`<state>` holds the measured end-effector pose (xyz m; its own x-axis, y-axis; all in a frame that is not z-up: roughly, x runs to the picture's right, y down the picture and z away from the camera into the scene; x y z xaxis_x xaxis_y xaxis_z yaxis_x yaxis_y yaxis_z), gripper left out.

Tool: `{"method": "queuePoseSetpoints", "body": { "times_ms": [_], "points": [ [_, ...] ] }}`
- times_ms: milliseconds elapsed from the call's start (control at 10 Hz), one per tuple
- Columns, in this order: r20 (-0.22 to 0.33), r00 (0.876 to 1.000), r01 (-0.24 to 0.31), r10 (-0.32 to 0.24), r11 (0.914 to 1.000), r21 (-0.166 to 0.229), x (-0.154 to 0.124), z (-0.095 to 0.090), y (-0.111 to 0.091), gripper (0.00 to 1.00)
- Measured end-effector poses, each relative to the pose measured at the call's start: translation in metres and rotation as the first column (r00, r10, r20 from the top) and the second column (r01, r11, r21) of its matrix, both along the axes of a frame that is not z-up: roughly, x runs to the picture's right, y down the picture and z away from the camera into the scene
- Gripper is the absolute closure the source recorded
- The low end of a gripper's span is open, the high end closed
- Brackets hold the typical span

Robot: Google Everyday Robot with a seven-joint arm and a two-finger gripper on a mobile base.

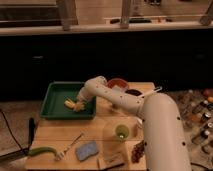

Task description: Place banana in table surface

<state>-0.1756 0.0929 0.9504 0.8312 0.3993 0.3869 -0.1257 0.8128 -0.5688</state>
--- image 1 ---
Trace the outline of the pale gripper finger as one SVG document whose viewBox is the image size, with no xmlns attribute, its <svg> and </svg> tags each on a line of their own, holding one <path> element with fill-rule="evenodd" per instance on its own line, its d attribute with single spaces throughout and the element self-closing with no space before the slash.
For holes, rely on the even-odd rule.
<svg viewBox="0 0 213 171">
<path fill-rule="evenodd" d="M 76 103 L 75 104 L 74 110 L 76 112 L 82 111 L 84 109 L 85 109 L 85 105 L 83 103 Z"/>
</svg>

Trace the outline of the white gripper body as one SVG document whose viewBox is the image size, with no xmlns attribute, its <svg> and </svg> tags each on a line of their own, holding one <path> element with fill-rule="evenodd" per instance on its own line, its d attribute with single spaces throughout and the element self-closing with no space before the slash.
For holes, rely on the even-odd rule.
<svg viewBox="0 0 213 171">
<path fill-rule="evenodd" d="M 93 94 L 91 94 L 85 87 L 82 87 L 77 95 L 77 100 L 83 103 L 88 103 L 93 97 Z"/>
</svg>

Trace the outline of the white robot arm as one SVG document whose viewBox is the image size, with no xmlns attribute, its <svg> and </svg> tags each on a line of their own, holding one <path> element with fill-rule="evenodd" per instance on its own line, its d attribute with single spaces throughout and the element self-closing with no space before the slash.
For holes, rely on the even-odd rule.
<svg viewBox="0 0 213 171">
<path fill-rule="evenodd" d="M 181 116 L 176 102 L 165 93 L 134 96 L 111 89 L 103 76 L 87 80 L 77 100 L 88 103 L 101 97 L 136 115 L 143 123 L 148 171 L 191 171 Z"/>
</svg>

